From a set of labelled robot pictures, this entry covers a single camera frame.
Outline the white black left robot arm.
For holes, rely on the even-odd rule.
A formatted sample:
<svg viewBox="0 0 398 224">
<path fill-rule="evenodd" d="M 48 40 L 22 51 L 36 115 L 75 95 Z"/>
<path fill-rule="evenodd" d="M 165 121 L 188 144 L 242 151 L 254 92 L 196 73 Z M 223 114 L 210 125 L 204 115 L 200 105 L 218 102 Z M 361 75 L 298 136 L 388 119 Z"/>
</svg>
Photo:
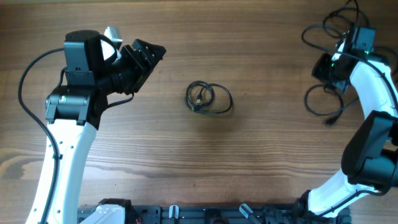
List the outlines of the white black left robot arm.
<svg viewBox="0 0 398 224">
<path fill-rule="evenodd" d="M 45 101 L 39 126 L 47 135 L 45 158 L 28 223 L 76 223 L 85 163 L 111 107 L 108 96 L 132 100 L 166 49 L 136 39 L 124 45 L 118 30 L 77 30 L 63 43 L 66 66 Z"/>
</svg>

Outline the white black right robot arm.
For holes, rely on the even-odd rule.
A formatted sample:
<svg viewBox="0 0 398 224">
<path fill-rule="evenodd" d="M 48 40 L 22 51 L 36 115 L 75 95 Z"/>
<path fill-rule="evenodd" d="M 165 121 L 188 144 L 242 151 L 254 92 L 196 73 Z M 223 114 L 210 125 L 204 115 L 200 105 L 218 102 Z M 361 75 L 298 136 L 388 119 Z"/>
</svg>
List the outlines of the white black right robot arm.
<svg viewBox="0 0 398 224">
<path fill-rule="evenodd" d="M 364 122 L 345 147 L 340 170 L 296 201 L 297 218 L 336 218 L 358 199 L 397 187 L 397 152 L 384 148 L 386 141 L 397 144 L 397 90 L 387 58 L 373 52 L 375 33 L 353 26 L 338 35 L 336 48 L 325 49 L 313 68 L 312 75 L 334 94 L 355 89 Z"/>
</svg>

